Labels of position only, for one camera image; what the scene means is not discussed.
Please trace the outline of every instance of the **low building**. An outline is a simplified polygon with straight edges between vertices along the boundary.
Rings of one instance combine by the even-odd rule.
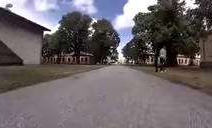
[[[50,58],[43,58],[43,63],[57,63],[59,60],[60,64],[77,64],[77,57],[75,56],[74,52],[70,54],[61,54],[61,57],[57,55],[50,57]],[[95,64],[94,57],[90,53],[81,52],[80,54],[80,64],[83,65],[91,65]]]
[[[212,68],[212,30],[209,30],[201,38],[200,42],[201,68]]]
[[[200,59],[201,56],[200,55],[196,55],[195,58],[193,59],[193,64],[196,66],[200,65]],[[185,57],[184,55],[178,55],[177,56],[177,61],[178,61],[178,65],[180,66],[188,66],[190,64],[190,58],[189,57]],[[154,55],[151,54],[148,56],[148,58],[146,59],[145,62],[140,61],[142,64],[147,64],[147,65],[154,65]]]
[[[0,65],[40,64],[49,29],[0,7]]]

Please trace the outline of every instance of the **lawn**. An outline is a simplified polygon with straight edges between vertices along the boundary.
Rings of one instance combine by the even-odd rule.
[[[166,73],[155,73],[154,67],[132,66],[132,68],[212,95],[212,71],[202,70],[199,67],[177,67],[169,68]]]
[[[33,65],[0,67],[0,93],[102,68],[100,65]]]

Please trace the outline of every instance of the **sky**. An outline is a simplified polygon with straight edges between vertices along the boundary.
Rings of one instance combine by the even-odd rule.
[[[193,7],[192,0],[186,0]],[[123,59],[121,48],[132,39],[133,18],[138,12],[147,12],[147,7],[156,0],[0,0],[0,6],[11,3],[11,11],[55,32],[63,15],[72,11],[89,14],[94,21],[106,18],[118,31],[121,42],[119,58]]]

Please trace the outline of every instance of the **person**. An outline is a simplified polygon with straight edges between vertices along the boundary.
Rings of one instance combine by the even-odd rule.
[[[166,59],[167,59],[167,54],[165,48],[162,48],[160,50],[160,56],[159,56],[159,65],[160,65],[160,72],[167,72],[166,70]]]

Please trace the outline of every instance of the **asphalt road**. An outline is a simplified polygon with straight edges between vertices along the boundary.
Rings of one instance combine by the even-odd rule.
[[[212,128],[212,97],[110,66],[0,94],[0,128]]]

